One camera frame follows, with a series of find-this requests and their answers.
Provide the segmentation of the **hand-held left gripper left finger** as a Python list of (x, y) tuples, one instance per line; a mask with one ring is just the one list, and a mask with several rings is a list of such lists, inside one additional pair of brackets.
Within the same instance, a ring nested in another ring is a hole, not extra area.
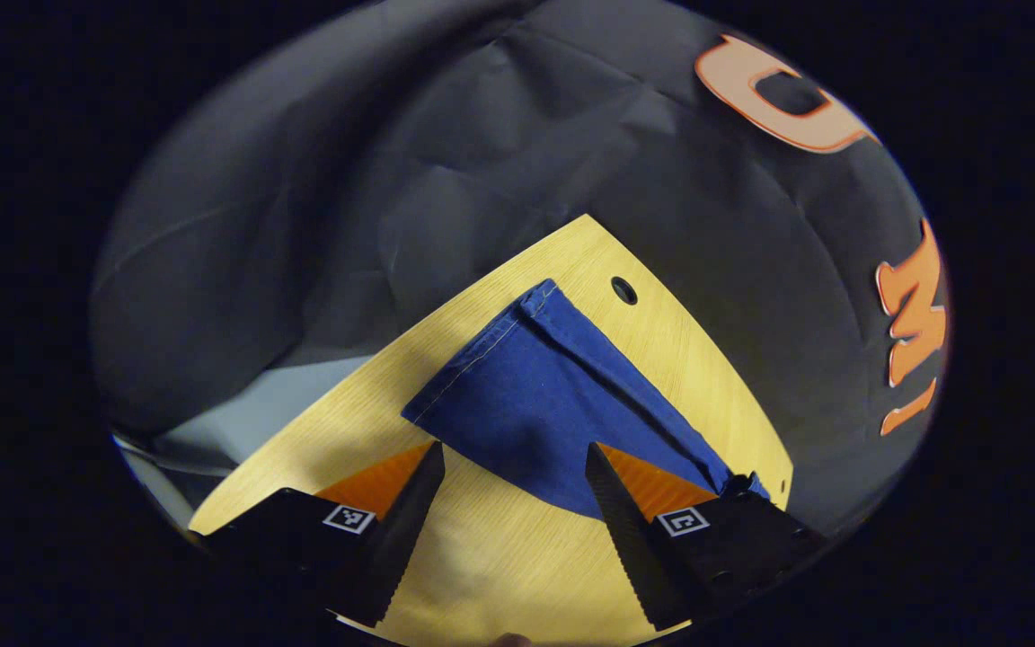
[(430, 441), (316, 494), (283, 487), (199, 545), (292, 605), (377, 626), (397, 592), (443, 483)]

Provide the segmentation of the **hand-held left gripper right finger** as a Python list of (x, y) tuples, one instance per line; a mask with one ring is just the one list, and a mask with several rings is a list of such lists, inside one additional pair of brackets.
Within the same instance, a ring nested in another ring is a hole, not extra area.
[(586, 478), (641, 610), (659, 631), (734, 613), (828, 545), (760, 495), (755, 475), (730, 474), (712, 492), (593, 442)]

